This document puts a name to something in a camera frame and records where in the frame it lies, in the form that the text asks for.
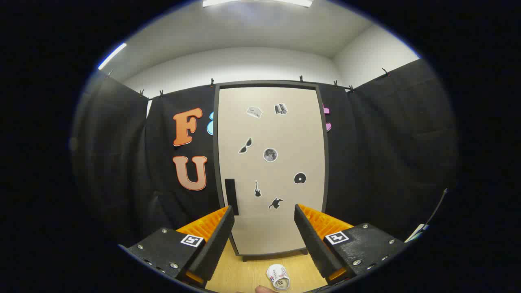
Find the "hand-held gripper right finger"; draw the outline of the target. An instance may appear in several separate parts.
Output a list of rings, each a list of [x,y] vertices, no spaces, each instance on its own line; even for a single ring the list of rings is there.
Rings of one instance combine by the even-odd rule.
[[[328,285],[366,275],[407,248],[407,243],[372,224],[351,225],[302,204],[295,205],[294,221]]]

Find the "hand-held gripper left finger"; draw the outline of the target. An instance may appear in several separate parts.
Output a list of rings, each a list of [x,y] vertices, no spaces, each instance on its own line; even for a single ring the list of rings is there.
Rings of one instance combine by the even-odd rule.
[[[162,227],[133,245],[119,248],[170,280],[206,285],[214,275],[233,225],[233,207],[225,206],[179,229]]]

